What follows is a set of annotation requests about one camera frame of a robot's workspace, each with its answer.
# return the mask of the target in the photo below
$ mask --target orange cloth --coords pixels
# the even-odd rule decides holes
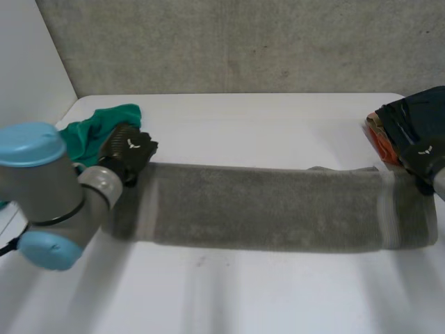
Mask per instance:
[[[382,121],[379,119],[376,113],[370,113],[366,118],[366,126],[369,129],[369,133],[377,147],[378,155],[384,162],[388,162],[393,165],[400,165],[397,159],[397,149],[393,147],[391,141],[388,139],[388,135],[383,128]]]

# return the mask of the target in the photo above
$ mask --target white table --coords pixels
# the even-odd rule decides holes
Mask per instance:
[[[138,104],[153,161],[351,169],[379,161],[366,115],[395,94],[84,97],[58,124]],[[445,205],[433,247],[361,255],[121,244],[99,233],[76,266],[0,262],[0,333],[443,333]],[[17,235],[20,214],[0,241]]]

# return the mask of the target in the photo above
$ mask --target gray concrete wall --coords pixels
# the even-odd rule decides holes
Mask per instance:
[[[79,97],[445,84],[444,0],[37,0]]]

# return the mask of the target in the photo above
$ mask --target green cloth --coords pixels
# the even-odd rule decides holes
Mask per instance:
[[[129,123],[140,128],[140,109],[135,104],[123,104],[107,109],[97,109],[93,116],[81,122],[70,123],[60,135],[67,144],[67,153],[73,162],[85,166],[97,163],[97,153],[102,143],[119,123]]]
[[[9,202],[5,202],[0,200],[0,211],[3,210],[5,207],[7,207]]]

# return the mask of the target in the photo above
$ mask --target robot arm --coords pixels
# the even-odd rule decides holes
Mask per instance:
[[[16,201],[29,221],[17,249],[39,267],[71,268],[157,146],[148,134],[119,124],[103,144],[97,166],[77,177],[51,125],[0,130],[0,193]]]

